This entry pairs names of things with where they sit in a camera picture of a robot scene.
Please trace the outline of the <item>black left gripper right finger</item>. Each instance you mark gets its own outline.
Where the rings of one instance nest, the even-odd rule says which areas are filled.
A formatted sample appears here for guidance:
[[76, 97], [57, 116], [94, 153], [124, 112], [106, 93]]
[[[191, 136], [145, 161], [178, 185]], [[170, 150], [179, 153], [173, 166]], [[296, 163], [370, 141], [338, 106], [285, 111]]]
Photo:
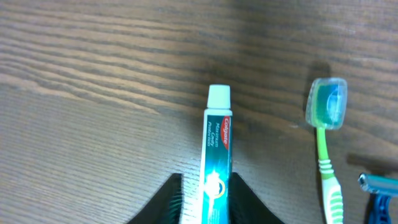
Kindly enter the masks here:
[[229, 179], [229, 219], [232, 224], [284, 224], [237, 172]]

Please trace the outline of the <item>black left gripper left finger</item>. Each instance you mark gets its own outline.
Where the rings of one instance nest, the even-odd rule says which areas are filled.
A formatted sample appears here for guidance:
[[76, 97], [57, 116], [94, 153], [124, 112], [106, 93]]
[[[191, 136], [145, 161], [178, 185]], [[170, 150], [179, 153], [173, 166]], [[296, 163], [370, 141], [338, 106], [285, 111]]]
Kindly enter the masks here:
[[183, 207], [182, 174], [172, 174], [127, 224], [179, 224]]

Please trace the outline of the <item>small teal toothpaste tube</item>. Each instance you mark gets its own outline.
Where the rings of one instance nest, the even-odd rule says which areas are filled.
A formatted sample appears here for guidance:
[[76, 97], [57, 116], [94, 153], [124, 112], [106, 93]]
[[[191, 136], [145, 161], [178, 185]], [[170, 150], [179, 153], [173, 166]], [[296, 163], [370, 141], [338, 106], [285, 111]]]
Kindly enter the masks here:
[[200, 224], [229, 224], [232, 168], [231, 88], [210, 85], [204, 111], [200, 167]]

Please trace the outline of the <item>blue disposable razor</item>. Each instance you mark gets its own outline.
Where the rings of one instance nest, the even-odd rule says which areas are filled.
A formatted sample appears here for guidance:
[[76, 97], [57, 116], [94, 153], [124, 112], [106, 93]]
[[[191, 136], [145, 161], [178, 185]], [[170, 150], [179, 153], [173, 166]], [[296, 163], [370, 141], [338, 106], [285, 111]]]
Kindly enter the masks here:
[[374, 196], [368, 224], [391, 224], [389, 204], [397, 197], [397, 179], [361, 173], [358, 183], [363, 191]]

